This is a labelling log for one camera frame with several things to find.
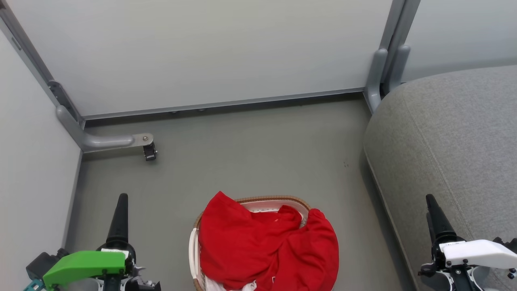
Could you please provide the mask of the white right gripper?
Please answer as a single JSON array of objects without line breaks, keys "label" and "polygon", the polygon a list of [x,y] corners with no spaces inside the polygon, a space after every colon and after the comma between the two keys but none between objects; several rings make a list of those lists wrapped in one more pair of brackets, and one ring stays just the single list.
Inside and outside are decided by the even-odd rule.
[{"label": "white right gripper", "polygon": [[419,276],[443,276],[449,291],[482,291],[474,275],[480,267],[506,270],[508,278],[516,278],[516,239],[463,241],[435,197],[427,194],[425,200],[431,243],[438,247],[433,248],[432,263],[421,266]]}]

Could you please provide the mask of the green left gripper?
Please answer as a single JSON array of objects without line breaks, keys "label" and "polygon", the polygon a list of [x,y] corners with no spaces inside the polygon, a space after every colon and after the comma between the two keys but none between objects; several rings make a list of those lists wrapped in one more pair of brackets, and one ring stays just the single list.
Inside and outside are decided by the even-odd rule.
[{"label": "green left gripper", "polygon": [[42,276],[44,289],[63,291],[89,280],[92,291],[160,291],[160,282],[143,280],[136,266],[135,249],[129,243],[128,195],[118,197],[107,239],[95,251],[79,251],[61,258]]}]

